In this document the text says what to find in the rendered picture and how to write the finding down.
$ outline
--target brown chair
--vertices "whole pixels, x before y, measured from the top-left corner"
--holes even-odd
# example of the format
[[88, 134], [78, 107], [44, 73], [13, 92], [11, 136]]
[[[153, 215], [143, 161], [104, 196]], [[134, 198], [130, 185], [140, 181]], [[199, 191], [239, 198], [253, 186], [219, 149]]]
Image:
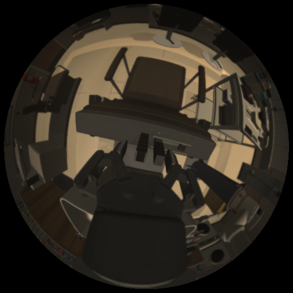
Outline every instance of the brown chair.
[[[125, 57], [127, 50], [127, 48], [120, 49], [105, 76], [105, 80], [112, 83], [123, 100], [148, 103], [150, 107], [155, 104], [178, 112], [182, 107], [184, 89], [196, 77], [199, 77], [198, 101], [205, 102], [205, 68], [203, 66], [200, 65], [196, 75], [184, 85], [186, 69], [160, 59], [138, 57], [130, 72]], [[122, 59], [129, 76], [123, 93], [113, 80]]]

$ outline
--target floor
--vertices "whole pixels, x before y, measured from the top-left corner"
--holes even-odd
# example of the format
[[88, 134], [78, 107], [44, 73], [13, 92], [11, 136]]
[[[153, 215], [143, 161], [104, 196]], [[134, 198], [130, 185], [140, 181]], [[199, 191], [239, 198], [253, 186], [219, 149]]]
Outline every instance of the floor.
[[[110, 30], [99, 29], [90, 32], [85, 37], [73, 43], [71, 47], [62, 56], [58, 65], [69, 70], [69, 75], [73, 78], [82, 78], [82, 82], [75, 97], [72, 114], [69, 120], [68, 140], [67, 140], [67, 156], [68, 170], [65, 175], [73, 178], [77, 175], [83, 165], [90, 157], [99, 149], [106, 153], [113, 150], [114, 141], [98, 137], [90, 137], [82, 133], [76, 132], [75, 113], [82, 110], [89, 102], [89, 95], [98, 94], [109, 99], [121, 99], [111, 82], [104, 80], [105, 74], [121, 47], [127, 47], [126, 58], [129, 69], [131, 70], [135, 59], [138, 56], [151, 57], [161, 60], [173, 62], [186, 68], [187, 83], [198, 71], [198, 66], [205, 67], [206, 88], [221, 81], [223, 78], [237, 72], [240, 76], [245, 73], [228, 58], [221, 58], [224, 67], [222, 72], [210, 66], [203, 56], [202, 51], [208, 51], [215, 54], [212, 49], [203, 44], [174, 33], [173, 37], [179, 39], [183, 46], [181, 48], [168, 48], [156, 44], [152, 41], [152, 37], [157, 34], [165, 34], [166, 31], [158, 29], [150, 29], [148, 24], [122, 24], [113, 26]], [[55, 71], [54, 75], [62, 71], [60, 67]], [[116, 71], [114, 80], [119, 89], [123, 92], [127, 81], [127, 71], [122, 61]], [[183, 105], [191, 102], [191, 97], [198, 93], [198, 78], [195, 79], [184, 92]], [[213, 101], [213, 91], [206, 94], [206, 98]], [[195, 117], [196, 104], [182, 111], [189, 118]], [[36, 126], [36, 142], [48, 140], [50, 113], [39, 113]], [[243, 162], [251, 164], [254, 155], [254, 148], [231, 144], [228, 141], [219, 142], [216, 137], [212, 137], [216, 142], [216, 148], [212, 153], [208, 164], [216, 170], [222, 172], [230, 179], [241, 183], [237, 180], [240, 167]], [[244, 138], [243, 143], [250, 144], [249, 139]], [[176, 155], [181, 166], [185, 164], [185, 156]], [[204, 194], [208, 192], [208, 187], [199, 181], [200, 188]], [[182, 198], [179, 182], [173, 186], [173, 191]], [[210, 215], [211, 211], [207, 206], [196, 211], [194, 218], [202, 215]], [[219, 221], [220, 217], [215, 218], [213, 223]]]

